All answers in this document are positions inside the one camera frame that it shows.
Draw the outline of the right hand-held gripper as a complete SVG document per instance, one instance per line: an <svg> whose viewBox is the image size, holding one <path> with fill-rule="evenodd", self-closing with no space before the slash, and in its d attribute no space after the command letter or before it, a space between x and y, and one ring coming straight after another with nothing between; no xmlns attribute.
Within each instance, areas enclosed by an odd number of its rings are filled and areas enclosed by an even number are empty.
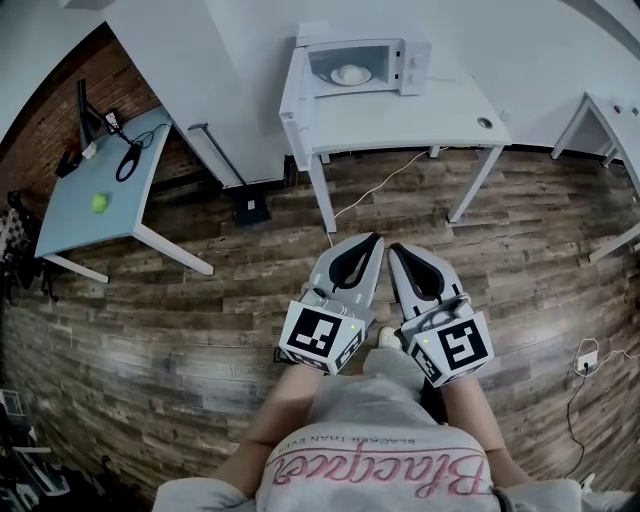
<svg viewBox="0 0 640 512"><path fill-rule="evenodd" d="M403 349L432 387L473 373L493 359L485 317L473 310L468 296L457 296L464 289L448 261L424 248L394 243L389 263L407 320L400 328ZM440 305L427 311L431 304Z"/></svg>

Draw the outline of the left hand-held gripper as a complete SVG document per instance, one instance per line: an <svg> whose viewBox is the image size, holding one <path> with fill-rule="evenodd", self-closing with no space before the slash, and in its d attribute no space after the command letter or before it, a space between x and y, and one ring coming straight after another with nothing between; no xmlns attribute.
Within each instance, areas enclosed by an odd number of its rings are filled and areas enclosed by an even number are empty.
<svg viewBox="0 0 640 512"><path fill-rule="evenodd" d="M374 321L371 304L384 254L384 239L371 232L324 251L310 287L292 301L278 348L286 359L336 375L365 341Z"/></svg>

